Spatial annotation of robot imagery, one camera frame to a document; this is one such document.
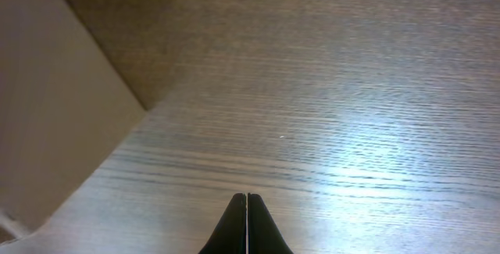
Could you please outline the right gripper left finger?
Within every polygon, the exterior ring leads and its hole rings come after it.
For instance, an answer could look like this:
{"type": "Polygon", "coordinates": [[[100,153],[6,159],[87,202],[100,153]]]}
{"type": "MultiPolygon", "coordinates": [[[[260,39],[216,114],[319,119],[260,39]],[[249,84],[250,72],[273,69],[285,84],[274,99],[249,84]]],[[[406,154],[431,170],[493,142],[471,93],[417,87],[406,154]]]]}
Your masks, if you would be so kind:
{"type": "Polygon", "coordinates": [[[199,254],[245,254],[246,216],[246,195],[234,194],[199,254]]]}

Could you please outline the brown cardboard box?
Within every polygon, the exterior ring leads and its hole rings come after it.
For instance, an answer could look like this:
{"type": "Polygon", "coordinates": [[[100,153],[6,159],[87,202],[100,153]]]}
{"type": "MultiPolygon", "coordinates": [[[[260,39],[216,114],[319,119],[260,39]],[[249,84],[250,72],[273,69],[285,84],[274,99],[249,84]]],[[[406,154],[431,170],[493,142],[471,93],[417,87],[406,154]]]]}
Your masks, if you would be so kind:
{"type": "Polygon", "coordinates": [[[145,116],[64,0],[1,0],[1,226],[34,233],[145,116]]]}

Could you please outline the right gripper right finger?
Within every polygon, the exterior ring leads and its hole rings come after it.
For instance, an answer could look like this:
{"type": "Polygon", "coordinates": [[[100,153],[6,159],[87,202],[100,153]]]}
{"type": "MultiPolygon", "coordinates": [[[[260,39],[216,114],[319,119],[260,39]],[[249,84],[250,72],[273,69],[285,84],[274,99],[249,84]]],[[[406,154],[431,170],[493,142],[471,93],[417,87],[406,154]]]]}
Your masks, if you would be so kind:
{"type": "Polygon", "coordinates": [[[293,254],[258,194],[248,193],[247,225],[249,254],[293,254]]]}

